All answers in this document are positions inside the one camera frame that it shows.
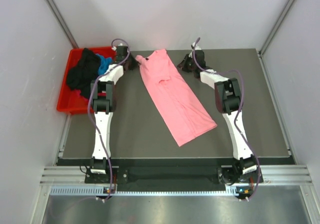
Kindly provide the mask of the pink t shirt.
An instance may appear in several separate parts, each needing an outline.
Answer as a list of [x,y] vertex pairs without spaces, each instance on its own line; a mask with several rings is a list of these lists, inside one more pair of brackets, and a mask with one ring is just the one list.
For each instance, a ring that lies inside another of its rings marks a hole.
[[217,127],[165,49],[135,59],[148,94],[179,147]]

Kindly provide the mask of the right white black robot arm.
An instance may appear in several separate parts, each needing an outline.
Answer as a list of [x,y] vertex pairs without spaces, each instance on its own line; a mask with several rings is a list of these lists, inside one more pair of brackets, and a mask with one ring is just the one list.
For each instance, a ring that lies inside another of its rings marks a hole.
[[217,72],[206,65],[204,51],[196,46],[186,54],[178,68],[214,90],[215,106],[227,124],[233,149],[232,169],[221,171],[219,178],[226,185],[245,182],[260,171],[257,155],[248,143],[243,123],[244,84],[239,71]]

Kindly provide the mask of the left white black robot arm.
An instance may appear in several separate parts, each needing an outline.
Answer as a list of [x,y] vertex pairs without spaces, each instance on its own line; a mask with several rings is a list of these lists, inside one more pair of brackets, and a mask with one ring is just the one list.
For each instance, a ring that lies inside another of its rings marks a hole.
[[113,63],[90,86],[88,117],[95,129],[92,157],[86,168],[85,182],[106,184],[113,181],[110,135],[111,122],[116,110],[115,86],[125,71],[137,66],[131,58],[130,48],[123,41],[111,49],[115,51]]

